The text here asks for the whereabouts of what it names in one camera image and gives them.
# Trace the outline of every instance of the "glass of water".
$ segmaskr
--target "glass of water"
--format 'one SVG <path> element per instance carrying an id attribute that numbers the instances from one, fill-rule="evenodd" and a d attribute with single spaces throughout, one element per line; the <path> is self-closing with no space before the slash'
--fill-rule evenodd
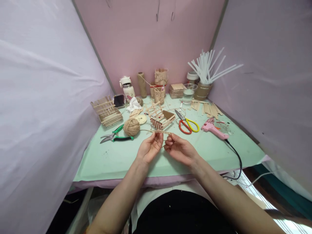
<path id="1" fill-rule="evenodd" d="M 184 84 L 183 85 L 183 97 L 182 97 L 182 102 L 185 104 L 191 103 L 194 93 L 197 89 L 196 84 Z"/>

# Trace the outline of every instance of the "pink hot glue gun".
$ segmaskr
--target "pink hot glue gun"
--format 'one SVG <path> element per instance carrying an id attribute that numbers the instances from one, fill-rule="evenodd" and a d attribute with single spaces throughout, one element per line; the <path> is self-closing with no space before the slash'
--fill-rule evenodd
<path id="1" fill-rule="evenodd" d="M 225 140 L 228 139 L 228 134 L 224 134 L 222 132 L 220 132 L 218 129 L 215 128 L 214 126 L 214 118 L 209 118 L 204 125 L 201 127 L 202 130 L 204 130 L 205 132 L 212 132 L 213 134 L 215 134 L 217 137 L 219 137 L 221 140 Z"/>

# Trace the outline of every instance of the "person's right hand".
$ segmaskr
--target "person's right hand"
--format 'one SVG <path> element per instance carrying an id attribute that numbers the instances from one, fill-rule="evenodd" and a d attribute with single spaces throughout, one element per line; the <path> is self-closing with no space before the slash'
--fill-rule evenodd
<path id="1" fill-rule="evenodd" d="M 173 133 L 167 137 L 164 149 L 171 157 L 188 167 L 193 166 L 200 157 L 191 143 Z"/>

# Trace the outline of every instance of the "popsicle stick house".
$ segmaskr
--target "popsicle stick house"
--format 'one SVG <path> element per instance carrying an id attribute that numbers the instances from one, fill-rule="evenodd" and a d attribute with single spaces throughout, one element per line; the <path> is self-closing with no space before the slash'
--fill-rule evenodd
<path id="1" fill-rule="evenodd" d="M 117 122 L 123 120 L 120 111 L 115 107 L 114 100 L 111 97 L 104 97 L 100 100 L 91 102 L 93 109 L 97 112 L 101 123 L 105 127 L 112 126 Z"/>
<path id="2" fill-rule="evenodd" d="M 152 106 L 146 109 L 150 121 L 155 128 L 158 130 L 164 130 L 169 124 L 175 119 L 175 114 L 163 111 L 162 106 L 160 105 L 160 101 L 157 103 L 152 103 Z"/>

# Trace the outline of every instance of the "red and yellow scissors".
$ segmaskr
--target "red and yellow scissors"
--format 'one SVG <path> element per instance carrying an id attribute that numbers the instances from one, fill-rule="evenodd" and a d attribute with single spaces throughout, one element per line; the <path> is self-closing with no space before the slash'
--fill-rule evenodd
<path id="1" fill-rule="evenodd" d="M 179 118 L 181 119 L 180 122 L 179 122 L 179 129 L 181 130 L 181 132 L 185 133 L 185 134 L 191 134 L 192 132 L 199 132 L 199 126 L 197 123 L 195 123 L 194 121 L 190 120 L 190 119 L 186 119 L 184 118 L 177 110 L 176 111 L 176 114 L 179 116 Z M 193 124 L 196 125 L 197 127 L 197 130 L 194 130 L 191 125 L 190 125 L 190 122 L 192 122 Z M 183 131 L 182 128 L 181 128 L 181 123 L 189 130 L 189 132 L 186 132 L 186 131 Z"/>

